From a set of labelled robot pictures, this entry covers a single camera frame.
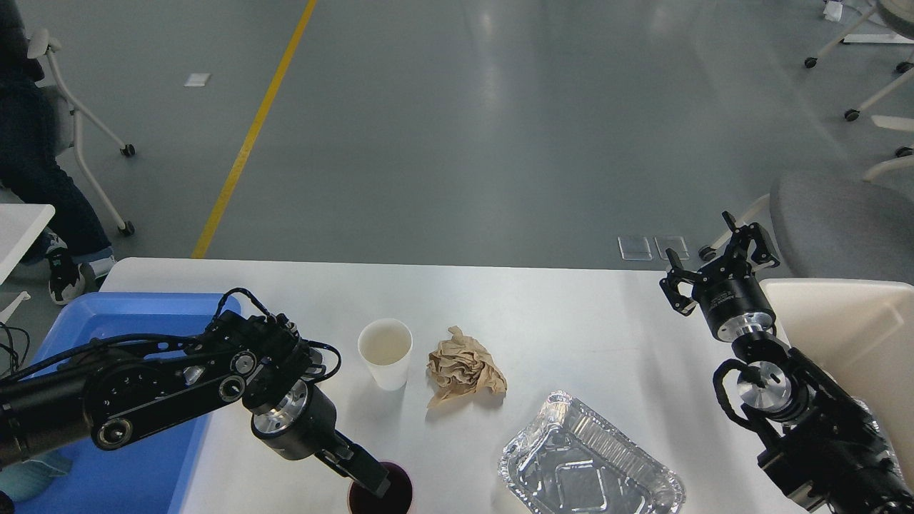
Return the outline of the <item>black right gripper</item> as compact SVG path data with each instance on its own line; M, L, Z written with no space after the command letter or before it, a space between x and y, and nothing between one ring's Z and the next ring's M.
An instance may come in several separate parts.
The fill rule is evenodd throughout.
M779 267L781 260L762 225L738 226L728 211L723 211L722 216L729 240L721 263L709 263L698 272L689 271L682 266L676 251L667 248L670 269L660 280L660 287L675 312L689 316L699 305L712 336L732 343L738 336L768 331L775 325L774 311L756 273ZM693 298L681 293L683 283L693 287Z

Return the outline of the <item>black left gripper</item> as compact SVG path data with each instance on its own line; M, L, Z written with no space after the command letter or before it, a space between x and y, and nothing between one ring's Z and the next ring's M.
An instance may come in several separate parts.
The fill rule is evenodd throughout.
M336 407L313 383L295 383L267 413L251 417L253 435L286 460L316 456L376 498L391 487L389 471L336 430Z

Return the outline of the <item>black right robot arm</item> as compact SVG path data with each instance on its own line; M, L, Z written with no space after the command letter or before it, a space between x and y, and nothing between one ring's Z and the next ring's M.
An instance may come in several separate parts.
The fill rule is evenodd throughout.
M912 489L877 416L778 338L775 312L756 277L758 269L780 263L768 232L757 223L738 224L727 211L722 217L725 248L696 271L667 248L669 269L659 283L675 312L699 309L712 337L733 351L713 373L718 406L758 436L764 447L758 467L804 510L910 513Z

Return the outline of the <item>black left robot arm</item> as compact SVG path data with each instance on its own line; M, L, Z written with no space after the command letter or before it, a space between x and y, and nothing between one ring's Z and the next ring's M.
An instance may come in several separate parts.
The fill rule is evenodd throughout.
M114 451L241 401L251 432L286 460L318 458L381 498L388 469L336 429L318 387L336 374L330 345L302 338L283 313L245 318L225 293L198 335L94 338L2 380L2 465L81 439Z

